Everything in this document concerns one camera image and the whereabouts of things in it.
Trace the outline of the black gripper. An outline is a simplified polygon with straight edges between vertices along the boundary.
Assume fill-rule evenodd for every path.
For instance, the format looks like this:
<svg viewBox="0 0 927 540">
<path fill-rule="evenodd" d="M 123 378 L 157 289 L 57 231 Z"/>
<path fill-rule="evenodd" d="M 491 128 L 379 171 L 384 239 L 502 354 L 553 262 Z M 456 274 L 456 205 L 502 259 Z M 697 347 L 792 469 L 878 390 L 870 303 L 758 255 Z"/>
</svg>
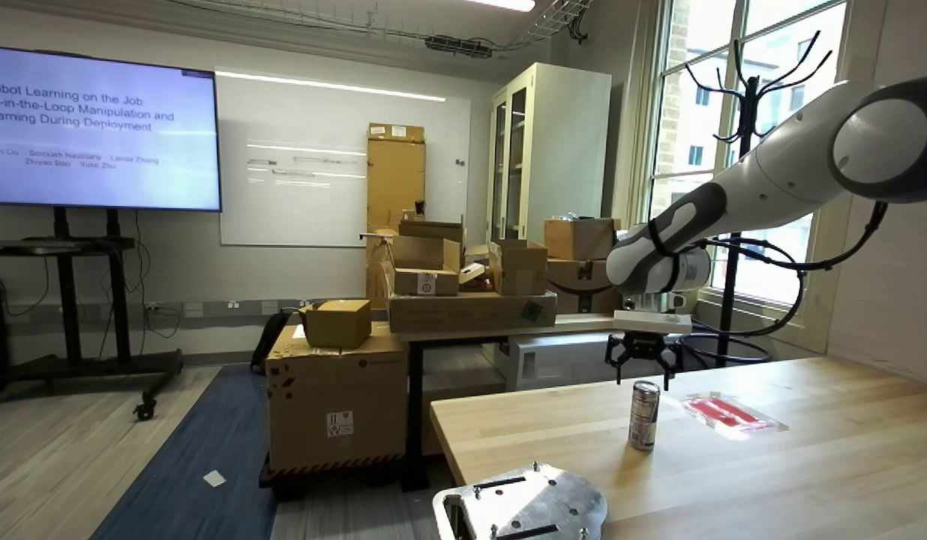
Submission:
<svg viewBox="0 0 927 540">
<path fill-rule="evenodd" d="M 664 333 L 626 331 L 622 336 L 609 336 L 606 363 L 616 373 L 624 373 L 624 363 L 635 356 L 655 360 L 664 368 L 664 383 L 672 383 L 680 368 L 680 351 L 669 346 Z"/>
</svg>

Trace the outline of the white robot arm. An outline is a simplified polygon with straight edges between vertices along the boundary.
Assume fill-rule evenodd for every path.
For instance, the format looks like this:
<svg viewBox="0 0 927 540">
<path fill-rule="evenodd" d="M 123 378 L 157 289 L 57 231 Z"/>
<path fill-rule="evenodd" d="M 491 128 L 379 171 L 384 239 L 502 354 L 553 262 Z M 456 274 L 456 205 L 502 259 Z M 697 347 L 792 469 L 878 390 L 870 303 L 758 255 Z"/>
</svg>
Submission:
<svg viewBox="0 0 927 540">
<path fill-rule="evenodd" d="M 841 191 L 867 199 L 870 221 L 843 255 L 787 262 L 798 279 L 851 259 L 891 205 L 927 202 L 927 76 L 841 80 L 820 92 L 735 165 L 622 234 L 606 276 L 624 298 L 699 289 L 712 269 L 712 238 L 787 226 Z"/>
</svg>

